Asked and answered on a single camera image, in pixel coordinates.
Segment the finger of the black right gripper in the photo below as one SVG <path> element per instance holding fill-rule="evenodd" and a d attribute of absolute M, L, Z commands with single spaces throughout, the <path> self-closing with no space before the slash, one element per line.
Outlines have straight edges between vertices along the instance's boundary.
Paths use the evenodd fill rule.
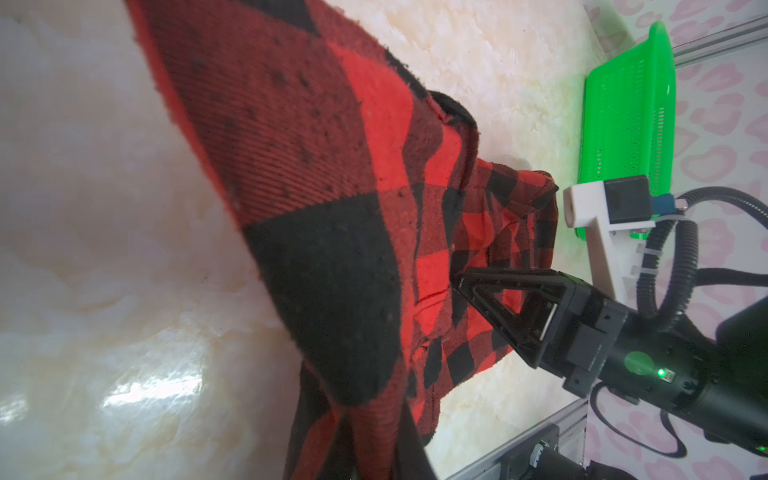
<path fill-rule="evenodd" d="M 566 276 L 554 270 L 470 268 L 454 289 L 532 367 L 545 362 L 567 306 Z"/>

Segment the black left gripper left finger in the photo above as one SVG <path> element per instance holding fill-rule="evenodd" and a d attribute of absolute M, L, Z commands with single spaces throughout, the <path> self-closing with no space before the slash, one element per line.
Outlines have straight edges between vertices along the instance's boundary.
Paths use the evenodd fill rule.
<path fill-rule="evenodd" d="M 318 474 L 320 480 L 359 480 L 351 416 L 340 419 Z"/>

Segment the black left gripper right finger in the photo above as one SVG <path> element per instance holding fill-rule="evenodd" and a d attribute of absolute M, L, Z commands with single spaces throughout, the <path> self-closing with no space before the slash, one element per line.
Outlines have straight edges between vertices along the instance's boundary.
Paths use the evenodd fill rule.
<path fill-rule="evenodd" d="M 394 480 L 437 480 L 406 402 L 401 408 L 392 478 Z"/>

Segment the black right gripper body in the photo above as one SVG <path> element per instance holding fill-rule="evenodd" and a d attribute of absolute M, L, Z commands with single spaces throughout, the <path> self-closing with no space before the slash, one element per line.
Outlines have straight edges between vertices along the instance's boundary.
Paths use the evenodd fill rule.
<path fill-rule="evenodd" d="M 564 379 L 580 397 L 599 383 L 630 401 L 688 413 L 713 385 L 714 344 L 657 332 L 635 310 L 567 275 L 536 289 L 544 327 L 536 330 L 536 365 Z"/>

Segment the red black plaid shirt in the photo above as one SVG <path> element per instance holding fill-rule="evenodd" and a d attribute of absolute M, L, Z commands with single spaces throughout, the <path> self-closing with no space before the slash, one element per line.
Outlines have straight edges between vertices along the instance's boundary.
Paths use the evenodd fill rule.
<path fill-rule="evenodd" d="M 301 352 L 284 477 L 318 479 L 350 415 L 360 479 L 393 479 L 402 404 L 425 449 L 441 399 L 510 352 L 451 282 L 551 265 L 553 179 L 481 160 L 463 106 L 323 1 L 128 10 Z"/>

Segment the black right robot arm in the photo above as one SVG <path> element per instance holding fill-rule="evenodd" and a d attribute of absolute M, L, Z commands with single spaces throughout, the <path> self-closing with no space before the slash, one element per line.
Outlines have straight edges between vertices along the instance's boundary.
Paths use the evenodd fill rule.
<path fill-rule="evenodd" d="M 528 366 L 561 378 L 569 393 L 586 398 L 606 387 L 766 456 L 767 396 L 723 346 L 661 332 L 554 270 L 471 268 L 453 287 Z"/>

